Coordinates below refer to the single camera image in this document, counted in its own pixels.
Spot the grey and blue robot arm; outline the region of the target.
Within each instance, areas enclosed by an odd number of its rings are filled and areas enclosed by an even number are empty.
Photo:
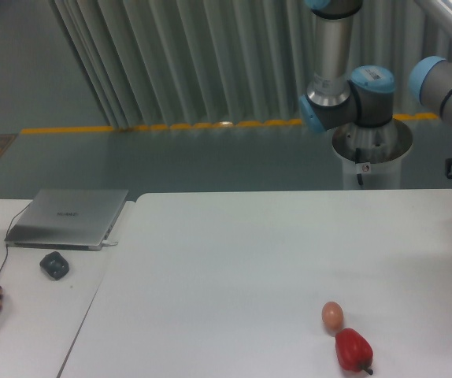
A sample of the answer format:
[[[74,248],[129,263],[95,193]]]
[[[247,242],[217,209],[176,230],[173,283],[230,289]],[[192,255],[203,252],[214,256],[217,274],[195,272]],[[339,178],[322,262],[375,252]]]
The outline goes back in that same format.
[[[313,79],[299,99],[304,124],[313,132],[332,131],[346,189],[398,188],[413,136],[393,116],[395,78],[377,65],[346,71],[353,18],[362,4],[309,1],[307,6],[317,18],[317,52]],[[422,1],[420,7],[452,38],[452,1]],[[452,62],[422,59],[408,87],[422,106],[452,127]],[[445,174],[452,180],[452,157],[445,161]]]

